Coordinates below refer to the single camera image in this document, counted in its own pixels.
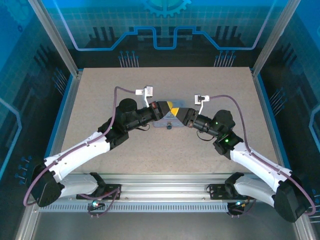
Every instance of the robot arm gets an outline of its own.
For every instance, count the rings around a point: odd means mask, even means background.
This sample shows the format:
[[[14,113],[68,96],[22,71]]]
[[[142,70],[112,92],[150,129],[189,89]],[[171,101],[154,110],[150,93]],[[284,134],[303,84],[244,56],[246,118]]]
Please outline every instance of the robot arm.
[[[219,110],[212,119],[193,108],[172,108],[171,113],[185,126],[215,137],[213,145],[220,155],[241,164],[263,180],[250,179],[239,172],[233,174],[225,181],[225,189],[231,198],[243,195],[261,200],[274,207],[278,214],[289,222],[295,222],[310,207],[305,195],[280,172],[294,179],[312,196],[307,177],[293,174],[290,169],[270,161],[250,147],[247,148],[244,141],[232,130],[235,122],[230,111]]]
[[[148,94],[150,92],[144,90],[137,94],[145,97],[144,106],[146,107],[142,109],[137,109],[136,101],[131,98],[122,100],[119,106],[116,107],[114,123],[105,136],[102,135],[111,124],[112,118],[100,126],[91,136],[70,149],[47,157],[44,160],[41,158],[33,159],[29,165],[32,171],[29,171],[26,176],[27,187],[31,185],[45,167],[56,162],[50,170],[39,178],[31,191],[32,196],[40,207],[50,205],[60,197],[99,192],[99,182],[101,181],[99,179],[100,176],[97,176],[97,174],[88,174],[84,177],[83,175],[68,174],[92,158],[122,144],[129,138],[129,131],[144,127],[152,121],[158,121],[170,111],[172,108],[171,102],[154,101],[150,105],[147,104],[146,95],[148,96]],[[74,151],[63,157],[59,162],[57,161],[60,156],[70,150]]]

